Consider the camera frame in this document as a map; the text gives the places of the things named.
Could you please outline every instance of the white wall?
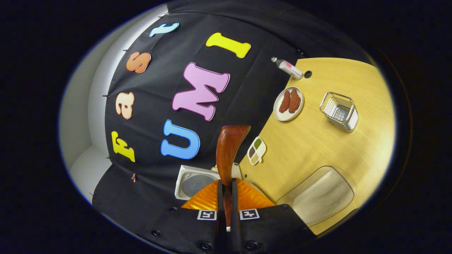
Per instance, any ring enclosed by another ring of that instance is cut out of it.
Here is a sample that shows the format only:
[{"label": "white wall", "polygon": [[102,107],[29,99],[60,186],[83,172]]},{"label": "white wall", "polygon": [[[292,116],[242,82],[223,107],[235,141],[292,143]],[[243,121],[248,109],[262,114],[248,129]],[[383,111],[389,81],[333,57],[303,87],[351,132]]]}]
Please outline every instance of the white wall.
[{"label": "white wall", "polygon": [[59,121],[61,153],[74,185],[90,203],[90,193],[111,165],[106,159],[106,98],[102,95],[107,94],[126,53],[122,50],[166,12],[166,5],[157,6],[109,34],[79,64],[65,91]]}]

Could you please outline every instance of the brown handle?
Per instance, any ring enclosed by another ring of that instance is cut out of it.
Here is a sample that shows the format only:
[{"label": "brown handle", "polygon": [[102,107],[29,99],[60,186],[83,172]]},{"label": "brown handle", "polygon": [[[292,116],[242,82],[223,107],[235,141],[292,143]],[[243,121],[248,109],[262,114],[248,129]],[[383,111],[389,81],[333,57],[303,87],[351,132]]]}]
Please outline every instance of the brown handle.
[{"label": "brown handle", "polygon": [[223,203],[225,207],[226,226],[231,224],[232,205],[232,164],[237,150],[250,131],[250,125],[229,125],[221,128],[217,143],[217,168],[223,189]]}]

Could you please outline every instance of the yellow table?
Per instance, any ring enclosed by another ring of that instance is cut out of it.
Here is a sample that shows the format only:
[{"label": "yellow table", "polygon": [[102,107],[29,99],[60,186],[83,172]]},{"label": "yellow table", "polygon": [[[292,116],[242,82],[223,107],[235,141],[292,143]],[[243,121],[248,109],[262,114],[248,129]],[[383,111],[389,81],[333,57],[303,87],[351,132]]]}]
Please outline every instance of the yellow table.
[{"label": "yellow table", "polygon": [[[303,93],[301,113],[288,122],[272,114],[259,134],[267,145],[262,163],[252,166],[245,156],[239,165],[243,180],[256,185],[274,203],[322,166],[341,173],[354,198],[341,212],[311,226],[317,235],[362,206],[379,185],[394,149],[395,110],[382,75],[372,65],[342,58],[307,58],[299,59],[296,67],[312,71],[310,78],[290,78],[286,86],[298,87]],[[324,94],[330,91],[351,97],[355,103],[359,119],[352,133],[335,127],[319,110]]]}]

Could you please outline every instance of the wire basket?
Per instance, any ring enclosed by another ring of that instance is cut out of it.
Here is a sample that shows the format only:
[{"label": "wire basket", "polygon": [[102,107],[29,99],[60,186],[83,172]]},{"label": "wire basket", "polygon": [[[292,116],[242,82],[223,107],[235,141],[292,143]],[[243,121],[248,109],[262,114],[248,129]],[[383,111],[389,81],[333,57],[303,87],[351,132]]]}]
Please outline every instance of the wire basket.
[{"label": "wire basket", "polygon": [[326,93],[320,104],[320,111],[330,122],[346,132],[352,132],[358,122],[358,111],[353,100],[341,94]]}]

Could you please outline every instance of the light blue letter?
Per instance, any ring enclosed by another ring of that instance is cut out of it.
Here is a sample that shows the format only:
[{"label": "light blue letter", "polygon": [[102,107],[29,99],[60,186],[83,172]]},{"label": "light blue letter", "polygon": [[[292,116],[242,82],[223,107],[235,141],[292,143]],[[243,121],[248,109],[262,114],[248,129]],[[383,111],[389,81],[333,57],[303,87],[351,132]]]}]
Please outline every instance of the light blue letter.
[{"label": "light blue letter", "polygon": [[160,146],[160,152],[164,156],[171,155],[177,158],[188,160],[193,158],[198,153],[199,137],[194,131],[173,125],[171,120],[166,120],[163,126],[163,134],[165,136],[174,134],[190,140],[190,145],[187,148],[174,146],[168,143],[166,139],[163,140],[162,145]]},{"label": "light blue letter", "polygon": [[176,29],[176,27],[178,27],[178,26],[179,26],[179,23],[174,23],[168,27],[166,27],[166,24],[162,24],[161,26],[152,29],[151,33],[149,34],[149,37],[152,37],[158,33],[169,33],[171,31],[173,31],[174,29]]}]

